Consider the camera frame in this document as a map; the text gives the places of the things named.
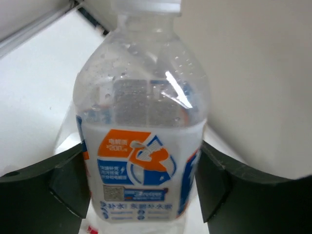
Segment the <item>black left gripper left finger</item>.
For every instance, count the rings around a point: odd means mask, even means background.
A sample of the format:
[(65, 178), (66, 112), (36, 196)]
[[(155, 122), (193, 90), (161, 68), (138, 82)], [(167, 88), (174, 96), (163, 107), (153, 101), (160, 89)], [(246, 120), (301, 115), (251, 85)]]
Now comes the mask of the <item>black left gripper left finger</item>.
[(90, 204), (80, 144), (0, 178), (2, 234), (77, 234)]

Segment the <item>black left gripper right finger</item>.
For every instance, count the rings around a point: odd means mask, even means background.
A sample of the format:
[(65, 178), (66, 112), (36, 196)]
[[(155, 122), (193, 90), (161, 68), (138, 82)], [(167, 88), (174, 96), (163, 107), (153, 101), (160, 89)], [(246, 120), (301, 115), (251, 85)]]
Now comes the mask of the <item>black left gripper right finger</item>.
[(195, 175), (211, 234), (309, 234), (312, 178), (287, 179), (246, 165), (208, 143)]

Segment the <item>blue orange label plastic bottle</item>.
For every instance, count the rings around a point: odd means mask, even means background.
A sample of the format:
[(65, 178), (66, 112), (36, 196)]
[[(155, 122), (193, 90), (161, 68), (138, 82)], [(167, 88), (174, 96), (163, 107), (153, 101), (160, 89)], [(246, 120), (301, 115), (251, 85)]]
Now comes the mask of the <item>blue orange label plastic bottle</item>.
[(116, 29), (78, 72), (70, 112), (99, 234), (181, 234), (208, 80), (174, 31), (179, 0), (113, 0)]

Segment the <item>white octagonal plastic bin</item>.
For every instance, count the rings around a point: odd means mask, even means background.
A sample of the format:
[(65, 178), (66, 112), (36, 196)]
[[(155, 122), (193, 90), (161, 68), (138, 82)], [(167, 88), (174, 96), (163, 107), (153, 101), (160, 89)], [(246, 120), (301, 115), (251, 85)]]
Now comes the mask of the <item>white octagonal plastic bin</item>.
[(312, 172), (312, 3), (185, 0), (175, 30), (204, 67), (210, 126), (249, 165)]

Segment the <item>red label plastic bottle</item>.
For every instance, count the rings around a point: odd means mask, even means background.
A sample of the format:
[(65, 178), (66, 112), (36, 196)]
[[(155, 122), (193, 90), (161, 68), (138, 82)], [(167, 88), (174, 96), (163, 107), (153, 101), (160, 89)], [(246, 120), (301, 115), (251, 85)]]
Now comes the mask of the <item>red label plastic bottle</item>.
[(87, 234), (98, 234), (98, 230), (91, 225), (86, 227)]

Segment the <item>aluminium table edge rail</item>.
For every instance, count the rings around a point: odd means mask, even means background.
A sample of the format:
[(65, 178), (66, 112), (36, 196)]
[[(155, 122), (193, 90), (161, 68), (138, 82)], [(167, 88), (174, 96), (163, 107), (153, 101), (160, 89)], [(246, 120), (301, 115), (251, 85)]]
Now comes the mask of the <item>aluminium table edge rail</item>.
[(2, 0), (0, 2), (0, 57), (3, 58), (70, 12), (79, 12), (106, 35), (114, 27), (94, 0)]

